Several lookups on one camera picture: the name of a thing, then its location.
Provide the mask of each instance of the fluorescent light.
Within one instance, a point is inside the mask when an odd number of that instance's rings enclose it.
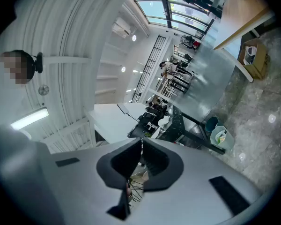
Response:
[[[28,126],[29,124],[36,122],[42,118],[49,116],[47,108],[42,108],[26,117],[11,124],[11,127],[15,130],[20,130],[21,128]]]

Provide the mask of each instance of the metal railing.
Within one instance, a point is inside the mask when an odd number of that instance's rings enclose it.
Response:
[[[161,48],[163,47],[165,39],[166,39],[165,37],[158,35],[157,40],[154,44],[154,47],[151,51],[151,54],[145,65],[145,68],[143,70],[143,73],[140,77],[139,83],[137,84],[136,90],[135,90],[133,98],[132,98],[132,103],[137,103],[139,101],[141,94],[142,94],[146,84],[148,83],[148,79],[150,77],[151,71],[155,65],[155,62],[158,58]]]

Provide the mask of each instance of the marble floor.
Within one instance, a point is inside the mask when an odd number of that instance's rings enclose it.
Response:
[[[250,83],[235,68],[222,96],[204,119],[217,116],[234,136],[234,148],[225,155],[200,148],[266,192],[281,179],[281,29],[263,34],[260,40],[270,57],[265,79]],[[198,147],[187,138],[181,142]]]

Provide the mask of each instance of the bucket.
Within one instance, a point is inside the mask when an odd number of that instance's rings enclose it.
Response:
[[[205,125],[205,130],[209,133],[212,133],[216,125],[223,126],[222,122],[219,121],[217,117],[211,117]]]
[[[221,132],[222,130],[226,131],[226,137],[225,140],[222,141],[220,144],[217,144],[216,140],[215,140],[215,136]],[[233,136],[230,134],[230,132],[224,127],[224,126],[217,126],[211,133],[210,136],[210,142],[219,147],[219,148],[223,148],[225,150],[231,150],[234,146],[234,138]]]

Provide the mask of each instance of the wall-mounted air conditioner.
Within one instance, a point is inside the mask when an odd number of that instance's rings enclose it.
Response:
[[[130,26],[120,17],[118,17],[113,24],[112,31],[122,38],[130,35]]]

